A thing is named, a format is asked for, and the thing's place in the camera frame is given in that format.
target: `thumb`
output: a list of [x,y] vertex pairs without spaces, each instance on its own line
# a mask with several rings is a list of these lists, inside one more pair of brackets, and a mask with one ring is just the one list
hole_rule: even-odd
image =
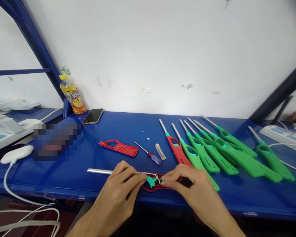
[[172,182],[163,181],[160,184],[162,186],[164,186],[164,187],[168,187],[168,188],[174,189],[175,191],[177,191],[182,196],[186,196],[186,193],[189,191],[189,189],[187,187],[185,187],[184,185],[182,185],[178,181],[172,181]]

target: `silver metal tube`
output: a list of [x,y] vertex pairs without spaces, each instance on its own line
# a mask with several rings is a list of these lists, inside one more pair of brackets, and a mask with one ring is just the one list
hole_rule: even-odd
[[253,135],[256,137],[256,139],[258,141],[261,141],[262,139],[260,138],[260,136],[253,130],[253,128],[251,126],[248,126],[248,128],[251,130],[251,132],[253,133]]
[[210,121],[208,118],[206,118],[204,115],[201,115],[203,118],[206,119],[207,122],[209,122],[210,124],[212,124],[214,127],[218,127],[215,123],[213,123],[212,121]]
[[182,124],[182,127],[184,128],[185,132],[188,132],[188,130],[186,129],[184,123],[182,122],[182,120],[180,120],[180,123]]
[[167,132],[167,130],[166,130],[166,128],[164,127],[164,125],[163,125],[163,123],[162,123],[161,119],[159,119],[159,122],[161,123],[161,126],[162,126],[162,128],[163,128],[164,132],[165,132],[165,133],[168,133],[168,132]]
[[113,171],[89,168],[89,169],[87,170],[87,172],[88,172],[88,173],[99,173],[99,174],[111,174]]
[[190,119],[190,118],[187,118],[199,131],[201,131],[202,129],[199,127],[199,126],[197,126],[193,121],[192,121],[192,119]]
[[200,124],[198,121],[194,120],[203,130],[205,130],[207,133],[211,134],[211,131],[209,131],[206,127],[204,127],[202,124]]
[[181,140],[181,139],[182,139],[182,137],[180,136],[180,134],[179,134],[179,132],[177,131],[177,129],[176,129],[176,127],[174,126],[174,124],[172,123],[171,125],[172,125],[172,127],[174,128],[174,130],[175,130],[175,133],[176,133],[176,134],[177,134],[177,136],[179,137],[179,140]]
[[189,129],[191,129],[191,131],[196,134],[196,132],[193,130],[193,128],[184,120],[185,124],[189,127]]
[[148,152],[144,148],[142,148],[137,142],[134,142],[134,143],[136,143],[137,146],[139,146],[141,149],[143,149],[148,154]]

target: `finger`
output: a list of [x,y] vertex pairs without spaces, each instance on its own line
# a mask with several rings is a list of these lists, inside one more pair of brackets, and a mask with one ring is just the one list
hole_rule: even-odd
[[125,180],[137,174],[138,174],[138,171],[135,170],[133,166],[129,166],[126,170],[124,170],[118,176],[116,176],[116,179],[119,180],[119,183],[123,183]]
[[163,181],[161,182],[161,185],[164,187],[168,187],[176,190],[183,197],[186,197],[189,192],[189,189],[183,186],[182,184],[180,184],[178,181],[173,181],[173,182]]
[[135,200],[137,197],[137,194],[140,190],[140,187],[146,182],[146,180],[141,181],[140,183],[136,184],[136,186],[131,190],[127,203],[129,203],[129,205],[131,205],[132,207],[134,207],[135,204]]
[[193,169],[186,165],[178,165],[172,173],[165,175],[162,180],[173,182],[177,181],[180,177],[186,177],[189,180],[192,181],[192,183],[195,183],[196,181],[196,169]]
[[120,163],[118,163],[116,165],[116,167],[114,168],[113,172],[110,174],[108,179],[111,179],[111,178],[119,175],[121,172],[123,172],[128,167],[130,167],[130,165],[126,161],[121,161]]
[[130,193],[131,190],[133,190],[133,188],[141,183],[142,181],[144,181],[145,179],[147,179],[148,176],[145,174],[137,174],[134,175],[133,177],[131,177],[129,180],[127,180],[124,184],[123,184],[123,195],[126,196]]
[[173,172],[174,172],[174,170],[172,170],[172,171],[166,173],[164,176],[161,177],[160,180],[163,180],[164,177],[171,175]]

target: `bottle label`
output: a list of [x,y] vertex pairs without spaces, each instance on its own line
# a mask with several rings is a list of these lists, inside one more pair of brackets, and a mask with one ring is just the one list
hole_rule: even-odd
[[68,88],[62,89],[63,93],[67,95],[67,99],[70,101],[70,103],[75,107],[81,107],[82,99],[80,97],[80,93],[77,90],[76,85],[72,85]]

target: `white wall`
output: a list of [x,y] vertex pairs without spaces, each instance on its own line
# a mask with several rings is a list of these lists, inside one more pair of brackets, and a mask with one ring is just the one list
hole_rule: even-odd
[[[0,7],[0,70],[42,68],[14,20]],[[37,100],[61,108],[62,100],[45,73],[0,76],[0,98]]]
[[296,0],[25,3],[89,109],[248,118],[296,67]]

